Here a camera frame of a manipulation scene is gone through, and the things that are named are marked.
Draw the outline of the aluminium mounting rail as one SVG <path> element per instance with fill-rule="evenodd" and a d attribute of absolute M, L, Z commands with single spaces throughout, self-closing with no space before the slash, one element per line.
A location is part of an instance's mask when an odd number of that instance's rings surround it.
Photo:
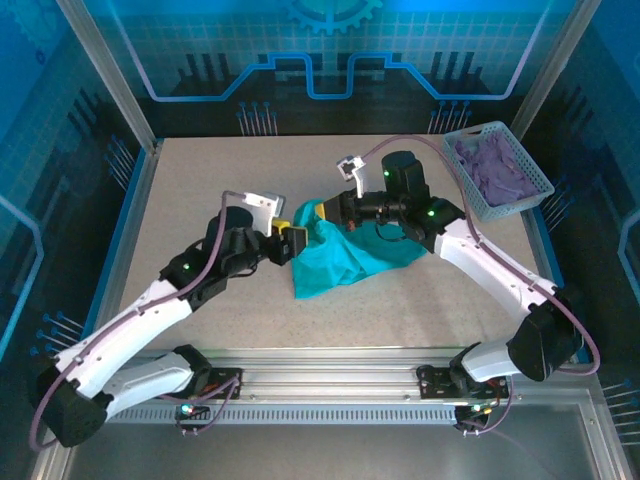
<path fill-rule="evenodd" d="M 103 395 L 107 413 L 184 390 L 214 368 L 244 370 L 238 399 L 267 402 L 396 401 L 419 390 L 416 369 L 449 367 L 455 348 L 363 347 L 230 349 L 200 352 L 190 345 L 153 358 L 102 355 L 82 358 L 78 348 L 55 358 L 56 370 L 80 395 Z"/>

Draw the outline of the blue printed backdrop panel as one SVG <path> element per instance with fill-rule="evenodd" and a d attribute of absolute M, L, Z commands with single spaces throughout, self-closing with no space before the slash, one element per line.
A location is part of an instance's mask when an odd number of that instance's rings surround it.
<path fill-rule="evenodd" d="M 83 0 L 158 137 L 510 123 L 577 0 Z"/>

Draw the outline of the aluminium frame post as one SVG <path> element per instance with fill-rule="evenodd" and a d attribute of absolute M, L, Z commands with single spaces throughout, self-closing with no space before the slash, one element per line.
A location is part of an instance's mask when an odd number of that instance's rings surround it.
<path fill-rule="evenodd" d="M 518 140 L 525 137 L 601 2 L 602 0 L 576 0 L 511 123 L 510 129 Z"/>
<path fill-rule="evenodd" d="M 156 135 L 84 1 L 55 1 L 141 148 L 155 154 Z"/>

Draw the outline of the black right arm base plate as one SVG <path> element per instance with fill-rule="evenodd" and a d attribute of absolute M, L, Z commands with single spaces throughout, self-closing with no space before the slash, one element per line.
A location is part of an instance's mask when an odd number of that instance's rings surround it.
<path fill-rule="evenodd" d="M 505 377 L 478 382 L 461 367 L 422 365 L 416 369 L 422 399 L 504 400 L 509 397 Z"/>

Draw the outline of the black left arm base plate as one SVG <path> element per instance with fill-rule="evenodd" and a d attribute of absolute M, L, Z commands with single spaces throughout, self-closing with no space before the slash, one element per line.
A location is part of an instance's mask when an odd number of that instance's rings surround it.
<path fill-rule="evenodd" d="M 159 399 L 180 403 L 183 401 L 201 403 L 211 399 L 222 399 L 231 393 L 232 399 L 239 397 L 244 370 L 241 368 L 218 368 L 209 371 L 207 377 L 190 382 L 180 392 L 172 392 L 159 396 Z"/>

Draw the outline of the purple cloths pile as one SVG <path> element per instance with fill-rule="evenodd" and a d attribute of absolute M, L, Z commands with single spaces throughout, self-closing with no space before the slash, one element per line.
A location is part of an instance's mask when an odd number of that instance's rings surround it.
<path fill-rule="evenodd" d="M 516 164 L 516 154 L 501 132 L 493 132 L 477 142 L 458 140 L 454 151 L 491 207 L 514 203 L 539 193 Z"/>

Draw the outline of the teal t-shirt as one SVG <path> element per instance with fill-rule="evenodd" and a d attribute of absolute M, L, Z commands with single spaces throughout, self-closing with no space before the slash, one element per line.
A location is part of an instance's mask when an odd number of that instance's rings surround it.
<path fill-rule="evenodd" d="M 318 199 L 309 200 L 294 215 L 294 224 L 308 233 L 307 246 L 292 261 L 294 297 L 298 300 L 405 268 L 427 253 L 424 247 L 406 239 L 397 225 L 365 223 L 348 232 L 321 219 L 315 212 L 319 204 Z"/>

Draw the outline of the grey metal frame panel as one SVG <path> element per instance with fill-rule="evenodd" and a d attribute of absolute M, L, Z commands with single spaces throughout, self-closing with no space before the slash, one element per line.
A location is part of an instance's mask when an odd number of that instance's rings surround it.
<path fill-rule="evenodd" d="M 581 406 L 524 405 L 482 436 L 447 426 L 107 426 L 38 456 L 25 480 L 640 480 L 613 428 Z"/>

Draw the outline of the grey perforated plastic basket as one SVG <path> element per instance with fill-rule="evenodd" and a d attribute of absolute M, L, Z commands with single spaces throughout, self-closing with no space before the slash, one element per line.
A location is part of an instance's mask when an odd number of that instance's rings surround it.
<path fill-rule="evenodd" d="M 465 169 L 458 161 L 454 146 L 458 140 L 463 142 L 477 142 L 493 132 L 501 132 L 507 137 L 508 142 L 516 154 L 516 164 L 539 190 L 537 195 L 497 207 L 491 207 L 484 200 L 481 192 L 476 188 L 473 180 L 467 175 Z M 496 220 L 532 209 L 555 192 L 555 187 L 551 181 L 538 167 L 511 130 L 501 121 L 487 122 L 478 126 L 449 132 L 443 137 L 443 149 L 449 159 L 450 170 L 456 172 L 462 181 L 469 206 L 473 209 L 478 220 L 482 222 Z"/>

